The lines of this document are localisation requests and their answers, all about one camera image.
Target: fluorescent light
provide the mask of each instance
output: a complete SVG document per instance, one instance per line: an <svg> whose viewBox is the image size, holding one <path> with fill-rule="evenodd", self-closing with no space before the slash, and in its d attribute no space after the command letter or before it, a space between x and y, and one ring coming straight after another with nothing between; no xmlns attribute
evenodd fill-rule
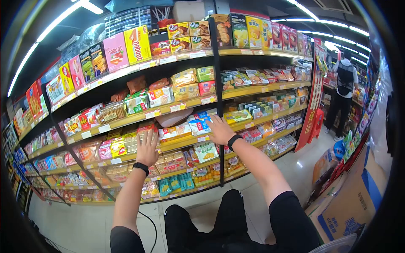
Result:
<svg viewBox="0 0 405 253"><path fill-rule="evenodd" d="M41 42L52 30L55 28L62 20L64 20L67 16L69 16L72 12L77 10L79 7L83 5L83 2L88 2L89 0L80 0L74 5L70 6L66 11L64 11L60 16L58 16L36 39L39 43Z"/></svg>
<svg viewBox="0 0 405 253"><path fill-rule="evenodd" d="M102 9L98 8L97 6L95 6L94 4L92 4L90 2L84 2L82 6L86 9L88 9L89 11L94 12L95 14L102 13Z"/></svg>
<svg viewBox="0 0 405 253"><path fill-rule="evenodd" d="M310 12L307 8L305 8L302 4L296 4L296 6L298 8L300 8L303 12L305 12L306 14L308 14L309 16L311 16L314 20L319 20L319 18L317 16L315 16L315 14L313 14L312 12Z"/></svg>
<svg viewBox="0 0 405 253"><path fill-rule="evenodd" d="M27 54L25 55L23 61L21 62L20 66L17 69L17 72L15 73L15 76L13 78L13 81L11 82L10 88L9 88L9 92L7 94L7 97L10 97L11 91L13 90L14 84L17 81L17 77L20 74L21 70L23 69L25 63L27 62L28 58L31 56L32 52L34 52L34 50L36 49L36 47L38 46L38 42L36 42L35 44L33 44L31 46L31 48L28 50Z"/></svg>
<svg viewBox="0 0 405 253"><path fill-rule="evenodd" d="M353 31L355 31L355 32L361 33L361 34L363 34L363 35L365 35L365 36L367 36L367 37L370 36L370 34L369 34L368 32L363 31L363 30L361 30L361 29L358 29L357 27L349 26L349 29L350 29L350 30L353 30Z"/></svg>
<svg viewBox="0 0 405 253"><path fill-rule="evenodd" d="M362 44L358 44L358 43L356 43L356 45L357 45L358 47L361 47L361 48L363 48L364 50L367 50L368 52L371 53L371 49L369 49L368 47L363 46Z"/></svg>
<svg viewBox="0 0 405 253"><path fill-rule="evenodd" d="M367 55L365 55L365 54L363 54L363 53L360 53L360 52L359 52L358 54L361 55L362 57L366 58L366 59L369 58Z"/></svg>
<svg viewBox="0 0 405 253"><path fill-rule="evenodd" d="M342 46L342 48L346 48L347 50L350 50L350 51L352 51L352 52L358 53L356 50L353 50L353 49L348 48L348 47L344 47L344 46Z"/></svg>
<svg viewBox="0 0 405 253"><path fill-rule="evenodd" d="M330 21L330 20L319 19L319 20L317 20L317 22L348 28L348 26L346 24L342 24L342 23Z"/></svg>
<svg viewBox="0 0 405 253"><path fill-rule="evenodd" d="M354 42L354 41L352 41L352 40L348 40L348 39L346 39L346 38L342 38L342 37L339 37L339 36L333 36L335 39L338 39L338 40L343 40L343 41L345 41L345 42L347 42L347 43L350 43L350 44L353 44L353 45L355 45L356 44L356 42Z"/></svg>
<svg viewBox="0 0 405 253"><path fill-rule="evenodd" d="M333 35L327 34L327 33L323 33L323 32L312 32L312 33L313 33L313 34L322 35L322 36L328 36L328 37L332 37L332 38L333 38Z"/></svg>
<svg viewBox="0 0 405 253"><path fill-rule="evenodd" d="M287 19L287 21L307 21L307 22L315 22L314 19Z"/></svg>

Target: pink box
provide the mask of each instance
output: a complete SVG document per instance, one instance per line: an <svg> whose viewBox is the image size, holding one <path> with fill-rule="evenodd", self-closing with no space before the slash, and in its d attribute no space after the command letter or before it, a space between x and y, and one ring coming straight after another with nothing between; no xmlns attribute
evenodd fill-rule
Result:
<svg viewBox="0 0 405 253"><path fill-rule="evenodd" d="M75 89L78 90L86 84L79 55L76 55L69 61L69 68L70 73L72 74L73 85L75 86Z"/></svg>
<svg viewBox="0 0 405 253"><path fill-rule="evenodd" d="M103 42L107 66L110 72L129 66L123 32L106 38Z"/></svg>

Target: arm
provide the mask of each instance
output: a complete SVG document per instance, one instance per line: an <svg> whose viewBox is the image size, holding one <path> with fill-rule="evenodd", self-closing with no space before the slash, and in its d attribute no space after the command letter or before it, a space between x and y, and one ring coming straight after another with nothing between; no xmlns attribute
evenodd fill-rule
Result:
<svg viewBox="0 0 405 253"><path fill-rule="evenodd" d="M138 150L136 151L136 162L142 163L148 167L152 166L158 160L156 145L159 138L152 142L153 130L150 130L141 144L139 135L136 136ZM141 200L142 186L145 181L146 173L140 168L134 168L125 182L124 187L117 197L114 207L113 227L123 226L131 229L139 235L136 227L136 217Z"/></svg>
<svg viewBox="0 0 405 253"><path fill-rule="evenodd" d="M213 132L212 141L220 145L227 145L235 133L224 118L221 120L217 115L212 115L211 119L212 123L209 121L206 121L206 123ZM275 163L259 149L248 144L243 139L237 139L232 148L259 182L268 205L279 194L291 191L290 186Z"/></svg>

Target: black pants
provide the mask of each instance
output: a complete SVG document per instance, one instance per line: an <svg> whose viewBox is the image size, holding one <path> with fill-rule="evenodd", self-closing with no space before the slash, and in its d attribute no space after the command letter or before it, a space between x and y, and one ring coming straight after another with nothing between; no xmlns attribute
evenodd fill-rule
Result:
<svg viewBox="0 0 405 253"><path fill-rule="evenodd" d="M344 98L341 95L339 95L337 93L337 91L335 90L333 99L330 103L328 114L326 115L325 126L329 129L332 128L333 123L335 122L336 115L340 110L340 113L341 113L340 121L339 121L339 126L337 127L337 130L336 130L337 137L343 136L343 128L345 127L345 122L349 115L351 104L352 104L352 98Z"/></svg>

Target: sneaker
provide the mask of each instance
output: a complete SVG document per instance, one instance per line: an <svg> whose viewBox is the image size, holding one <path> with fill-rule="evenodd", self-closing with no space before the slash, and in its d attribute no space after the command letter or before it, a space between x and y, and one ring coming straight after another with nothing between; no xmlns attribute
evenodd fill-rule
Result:
<svg viewBox="0 0 405 253"><path fill-rule="evenodd" d="M335 138L333 140L335 140L335 141L343 140L343 136L340 136L340 137L335 136Z"/></svg>

